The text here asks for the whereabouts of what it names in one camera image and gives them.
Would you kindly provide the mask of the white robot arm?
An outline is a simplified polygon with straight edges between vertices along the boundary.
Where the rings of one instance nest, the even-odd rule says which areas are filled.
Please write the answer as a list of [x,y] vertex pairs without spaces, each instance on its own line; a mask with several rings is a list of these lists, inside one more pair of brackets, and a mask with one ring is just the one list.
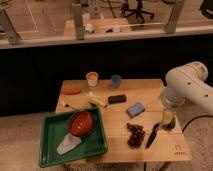
[[213,87],[205,83],[207,67],[194,61],[169,70],[165,76],[166,87],[160,94],[164,106],[161,127],[175,127],[176,110],[188,99],[213,114]]

